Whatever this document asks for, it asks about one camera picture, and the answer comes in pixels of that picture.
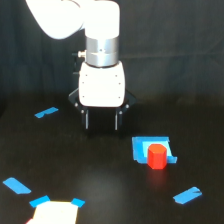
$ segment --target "red cylinder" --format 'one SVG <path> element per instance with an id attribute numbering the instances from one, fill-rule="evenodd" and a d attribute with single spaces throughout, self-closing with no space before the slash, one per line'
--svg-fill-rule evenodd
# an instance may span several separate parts
<path id="1" fill-rule="evenodd" d="M 148 165 L 152 169 L 164 169 L 167 164 L 167 150 L 161 144 L 151 144 L 148 148 Z"/>

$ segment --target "red block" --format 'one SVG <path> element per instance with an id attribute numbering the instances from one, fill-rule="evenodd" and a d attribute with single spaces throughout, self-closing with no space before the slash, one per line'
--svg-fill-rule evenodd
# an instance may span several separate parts
<path id="1" fill-rule="evenodd" d="M 151 144 L 148 148 L 148 165 L 152 169 L 161 170 L 167 164 L 166 147 L 161 144 Z"/>

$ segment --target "blue tape marker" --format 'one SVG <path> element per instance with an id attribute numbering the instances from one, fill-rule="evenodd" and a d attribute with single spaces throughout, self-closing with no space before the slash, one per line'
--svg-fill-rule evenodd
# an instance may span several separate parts
<path id="1" fill-rule="evenodd" d="M 169 145 L 168 141 L 144 141 L 144 142 L 142 142 L 142 146 L 143 146 L 143 152 L 144 152 L 145 157 L 148 156 L 148 148 L 152 144 L 163 145 L 166 148 L 167 156 L 172 156 L 172 153 L 171 153 L 171 150 L 170 150 L 170 145 Z"/>
<path id="2" fill-rule="evenodd" d="M 80 199 L 74 198 L 71 203 L 73 205 L 77 205 L 79 208 L 81 208 L 85 204 L 85 201 L 82 201 Z"/>
<path id="3" fill-rule="evenodd" d="M 3 181 L 3 184 L 13 190 L 16 194 L 29 194 L 31 192 L 29 188 L 24 186 L 22 183 L 20 183 L 13 177 L 10 177 L 9 179 Z"/>
<path id="4" fill-rule="evenodd" d="M 186 202 L 189 202 L 199 197 L 200 195 L 202 195 L 201 191 L 197 187 L 192 187 L 189 190 L 184 191 L 183 193 L 180 193 L 173 198 L 176 203 L 185 204 Z"/>
<path id="5" fill-rule="evenodd" d="M 51 108 L 49 108 L 49 109 L 47 109 L 47 110 L 44 110 L 44 111 L 42 111 L 42 112 L 40 112 L 40 113 L 35 114 L 35 116 L 36 116 L 37 118 L 42 118 L 45 114 L 52 114 L 52 113 L 54 113 L 54 112 L 56 112 L 56 111 L 58 111 L 57 108 L 55 108 L 55 107 L 51 107 Z"/>
<path id="6" fill-rule="evenodd" d="M 31 201 L 30 205 L 33 208 L 36 208 L 38 205 L 43 204 L 44 202 L 47 202 L 47 201 L 50 201 L 50 198 L 46 195 L 44 197 L 38 198 L 38 199 L 36 199 L 34 201 Z"/>
<path id="7" fill-rule="evenodd" d="M 169 164 L 177 163 L 177 157 L 167 156 L 167 163 L 169 163 Z"/>
<path id="8" fill-rule="evenodd" d="M 168 163 L 175 163 L 177 157 L 173 157 L 171 149 L 169 146 L 169 137 L 133 137 L 132 146 L 133 146 L 133 158 L 141 164 L 147 163 L 148 157 L 148 147 L 151 144 L 161 144 L 167 149 L 167 156 L 172 157 Z"/>

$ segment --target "blue tape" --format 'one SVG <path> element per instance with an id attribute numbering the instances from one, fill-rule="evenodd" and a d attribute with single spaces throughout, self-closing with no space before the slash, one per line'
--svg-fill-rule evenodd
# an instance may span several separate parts
<path id="1" fill-rule="evenodd" d="M 56 111 L 58 111 L 57 108 L 55 108 L 55 107 L 51 107 L 51 108 L 49 108 L 49 109 L 47 109 L 47 110 L 44 110 L 44 111 L 42 111 L 42 112 L 40 112 L 40 113 L 35 114 L 35 116 L 36 116 L 37 118 L 42 118 L 45 114 L 52 114 L 52 113 L 54 113 L 54 112 L 56 112 Z"/>
<path id="2" fill-rule="evenodd" d="M 176 195 L 174 198 L 176 203 L 185 204 L 202 195 L 201 191 L 197 187 L 192 187 L 183 193 Z"/>
<path id="3" fill-rule="evenodd" d="M 8 188 L 10 188 L 16 194 L 29 194 L 31 192 L 29 188 L 24 186 L 22 183 L 20 183 L 18 180 L 16 180 L 13 177 L 10 177 L 9 179 L 3 181 L 3 184 L 5 184 Z"/>
<path id="4" fill-rule="evenodd" d="M 162 141 L 162 142 L 169 142 L 169 137 L 167 136 L 163 136 L 163 137 L 159 137 L 159 136 L 156 136 L 156 137 L 134 137 L 136 138 L 138 141 L 141 141 L 141 142 L 159 142 L 159 141 Z"/>
<path id="5" fill-rule="evenodd" d="M 38 199 L 36 199 L 34 201 L 31 201 L 30 205 L 33 208 L 36 208 L 38 205 L 43 204 L 44 202 L 47 202 L 47 201 L 50 201 L 50 198 L 46 195 L 44 197 L 38 198 Z"/>
<path id="6" fill-rule="evenodd" d="M 85 201 L 82 201 L 80 199 L 74 198 L 71 203 L 73 205 L 77 205 L 79 208 L 81 208 L 85 204 Z"/>
<path id="7" fill-rule="evenodd" d="M 142 142 L 143 153 L 144 153 L 145 157 L 148 156 L 148 148 L 152 144 L 161 144 L 161 145 L 163 145 L 166 148 L 167 156 L 172 156 L 172 153 L 171 153 L 171 150 L 170 150 L 170 146 L 169 146 L 169 142 L 167 142 L 167 141 L 153 141 L 153 142 L 145 141 L 145 142 Z"/>
<path id="8" fill-rule="evenodd" d="M 169 164 L 177 163 L 177 157 L 167 156 L 167 163 L 169 163 Z"/>
<path id="9" fill-rule="evenodd" d="M 151 144 L 161 144 L 166 147 L 167 156 L 172 157 L 172 159 L 169 159 L 169 163 L 175 163 L 177 157 L 172 156 L 171 149 L 169 146 L 169 137 L 133 137 L 133 159 L 136 160 L 138 163 L 146 164 L 148 157 L 148 147 Z"/>

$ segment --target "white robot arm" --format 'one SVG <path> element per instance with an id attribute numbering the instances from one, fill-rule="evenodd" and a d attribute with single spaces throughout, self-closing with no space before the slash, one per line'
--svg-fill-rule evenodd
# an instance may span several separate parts
<path id="1" fill-rule="evenodd" d="M 85 29 L 86 51 L 79 52 L 85 61 L 79 72 L 79 88 L 69 95 L 70 101 L 76 107 L 80 107 L 80 103 L 81 112 L 86 116 L 87 107 L 120 108 L 125 99 L 125 75 L 122 63 L 118 60 L 118 4 L 106 0 L 26 2 L 39 26 L 51 38 L 64 39 Z"/>

